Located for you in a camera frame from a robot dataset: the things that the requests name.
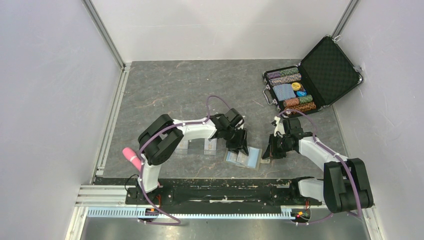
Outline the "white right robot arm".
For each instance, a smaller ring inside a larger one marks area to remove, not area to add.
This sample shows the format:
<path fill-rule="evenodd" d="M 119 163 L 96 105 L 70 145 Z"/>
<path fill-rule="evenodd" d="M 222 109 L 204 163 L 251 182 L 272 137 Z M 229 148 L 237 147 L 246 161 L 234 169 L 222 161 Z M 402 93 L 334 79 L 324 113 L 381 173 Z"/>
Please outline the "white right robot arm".
<path fill-rule="evenodd" d="M 371 208 L 374 197 L 366 165 L 360 158 L 348 158 L 322 143 L 312 132 L 305 132 L 297 118 L 275 117 L 264 160 L 283 159 L 296 152 L 318 166 L 323 178 L 297 177 L 289 185 L 289 199 L 295 204 L 314 199 L 331 213 Z"/>

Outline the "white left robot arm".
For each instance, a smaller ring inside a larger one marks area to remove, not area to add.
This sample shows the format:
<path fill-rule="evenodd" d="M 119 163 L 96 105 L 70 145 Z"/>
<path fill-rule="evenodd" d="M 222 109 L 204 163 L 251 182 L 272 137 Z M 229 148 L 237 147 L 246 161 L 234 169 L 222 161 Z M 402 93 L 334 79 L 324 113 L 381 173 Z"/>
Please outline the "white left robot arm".
<path fill-rule="evenodd" d="M 142 169 L 138 197 L 145 204 L 157 198 L 161 166 L 174 153 L 180 142 L 196 139 L 223 139 L 228 151 L 249 155 L 247 130 L 243 116 L 234 108 L 196 120 L 172 119 L 168 114 L 158 117 L 138 137 Z"/>

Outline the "clear acrylic card box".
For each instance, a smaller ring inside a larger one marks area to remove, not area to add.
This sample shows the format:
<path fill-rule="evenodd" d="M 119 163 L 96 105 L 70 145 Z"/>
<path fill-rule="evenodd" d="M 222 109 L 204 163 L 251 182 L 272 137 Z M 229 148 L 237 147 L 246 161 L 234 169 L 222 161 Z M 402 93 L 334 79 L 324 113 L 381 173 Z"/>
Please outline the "clear acrylic card box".
<path fill-rule="evenodd" d="M 174 153 L 178 155 L 187 155 L 189 153 L 189 144 L 190 142 L 188 140 L 181 141 L 177 145 Z"/>
<path fill-rule="evenodd" d="M 208 156 L 215 156 L 217 154 L 217 139 L 204 139 L 203 154 Z"/>

